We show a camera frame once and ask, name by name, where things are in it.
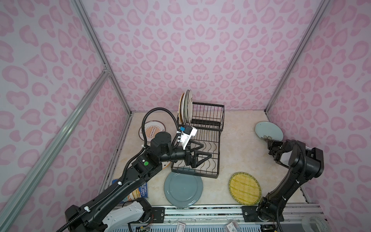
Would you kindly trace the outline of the light blue flower plate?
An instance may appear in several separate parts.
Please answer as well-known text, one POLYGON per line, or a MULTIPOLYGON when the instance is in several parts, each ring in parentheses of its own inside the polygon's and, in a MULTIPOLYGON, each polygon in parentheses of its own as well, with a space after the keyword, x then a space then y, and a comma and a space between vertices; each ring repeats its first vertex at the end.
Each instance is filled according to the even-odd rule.
POLYGON ((276 140, 282 141, 284 138, 283 131, 274 123, 261 121, 255 125, 256 135, 265 141, 276 140))

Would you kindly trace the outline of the black wire dish rack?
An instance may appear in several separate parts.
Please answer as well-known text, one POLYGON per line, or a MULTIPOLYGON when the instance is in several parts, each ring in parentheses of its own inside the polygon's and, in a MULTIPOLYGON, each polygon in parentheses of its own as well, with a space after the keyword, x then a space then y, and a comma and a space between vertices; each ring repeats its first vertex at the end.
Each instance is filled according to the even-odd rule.
POLYGON ((190 126, 198 131, 192 140, 203 144, 199 151, 211 154, 211 157, 199 167, 187 166, 184 161, 172 163, 175 173, 207 178, 218 178, 220 168, 220 137, 224 127, 225 106, 222 104, 194 102, 190 126))

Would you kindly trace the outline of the teal green round plate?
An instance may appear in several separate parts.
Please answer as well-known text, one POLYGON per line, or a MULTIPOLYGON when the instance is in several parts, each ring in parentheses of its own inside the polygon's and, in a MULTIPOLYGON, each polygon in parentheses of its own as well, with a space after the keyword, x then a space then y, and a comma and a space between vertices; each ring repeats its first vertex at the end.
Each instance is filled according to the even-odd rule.
POLYGON ((199 176, 171 172, 164 183, 164 194, 177 208, 194 205, 202 196, 203 181, 199 176))

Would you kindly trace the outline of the orange woven round plate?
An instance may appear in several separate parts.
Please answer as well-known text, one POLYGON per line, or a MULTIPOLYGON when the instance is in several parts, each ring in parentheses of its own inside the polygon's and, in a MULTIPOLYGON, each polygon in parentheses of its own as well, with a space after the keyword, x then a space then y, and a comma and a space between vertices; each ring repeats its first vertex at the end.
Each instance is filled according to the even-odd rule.
POLYGON ((178 107, 178 117, 179 117, 180 124, 183 124, 183 107, 182 107, 183 97, 184 97, 184 93, 182 93, 180 97, 179 107, 178 107))

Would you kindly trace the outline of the yellow woven round plate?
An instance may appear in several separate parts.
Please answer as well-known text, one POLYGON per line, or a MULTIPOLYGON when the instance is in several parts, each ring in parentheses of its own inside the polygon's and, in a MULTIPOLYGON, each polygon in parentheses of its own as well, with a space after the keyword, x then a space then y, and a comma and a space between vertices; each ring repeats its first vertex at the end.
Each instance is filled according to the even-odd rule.
POLYGON ((234 173, 228 183, 232 198, 244 206, 253 206, 260 202, 261 186, 250 174, 245 172, 234 173))

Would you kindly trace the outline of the white plate floral sprigs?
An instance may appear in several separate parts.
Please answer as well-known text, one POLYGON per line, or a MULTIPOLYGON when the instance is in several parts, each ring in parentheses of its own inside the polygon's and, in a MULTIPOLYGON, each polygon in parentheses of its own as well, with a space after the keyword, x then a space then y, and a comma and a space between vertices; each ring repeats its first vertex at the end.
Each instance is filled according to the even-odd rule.
POLYGON ((192 90, 188 90, 187 97, 187 122, 190 124, 193 117, 193 93, 192 90))

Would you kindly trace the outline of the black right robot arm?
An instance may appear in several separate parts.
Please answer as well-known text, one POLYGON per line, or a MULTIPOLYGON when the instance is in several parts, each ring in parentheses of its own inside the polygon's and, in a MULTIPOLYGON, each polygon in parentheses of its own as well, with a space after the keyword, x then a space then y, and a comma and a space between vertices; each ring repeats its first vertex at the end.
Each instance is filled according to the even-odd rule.
POLYGON ((269 155, 274 161, 288 168, 280 184, 261 201, 257 208, 261 221, 278 221, 290 197, 304 183, 322 175, 325 164, 323 150, 307 148, 305 143, 297 140, 268 142, 269 155))

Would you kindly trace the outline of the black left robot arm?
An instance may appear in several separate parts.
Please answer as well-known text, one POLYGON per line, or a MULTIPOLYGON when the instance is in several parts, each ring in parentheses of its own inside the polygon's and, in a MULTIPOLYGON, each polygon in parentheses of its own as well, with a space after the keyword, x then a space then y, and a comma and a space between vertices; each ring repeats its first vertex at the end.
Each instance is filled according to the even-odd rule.
POLYGON ((211 158, 210 153, 202 152, 203 144, 197 147, 173 147, 171 135, 158 133, 150 146, 133 157, 125 166, 122 176, 101 194, 82 206, 71 206, 66 210, 67 223, 59 231, 104 232, 108 224, 104 218, 130 193, 142 186, 162 170, 162 163, 183 160, 187 166, 199 167, 211 158))

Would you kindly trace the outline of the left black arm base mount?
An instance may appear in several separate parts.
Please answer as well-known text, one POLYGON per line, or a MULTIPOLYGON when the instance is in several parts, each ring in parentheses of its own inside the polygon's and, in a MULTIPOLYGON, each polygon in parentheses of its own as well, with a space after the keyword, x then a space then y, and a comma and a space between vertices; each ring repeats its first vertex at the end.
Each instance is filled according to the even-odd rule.
POLYGON ((143 215, 138 220, 140 223, 163 223, 165 218, 164 207, 151 207, 144 209, 143 215))

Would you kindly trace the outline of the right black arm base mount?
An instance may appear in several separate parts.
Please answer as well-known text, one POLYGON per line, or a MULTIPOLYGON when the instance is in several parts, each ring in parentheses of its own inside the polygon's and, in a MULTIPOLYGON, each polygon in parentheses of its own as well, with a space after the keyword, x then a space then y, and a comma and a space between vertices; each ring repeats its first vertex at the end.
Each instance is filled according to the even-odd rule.
POLYGON ((279 220, 279 222, 283 222, 283 208, 277 209, 275 205, 269 206, 243 206, 241 207, 244 222, 256 222, 256 223, 263 223, 263 222, 274 222, 279 220))

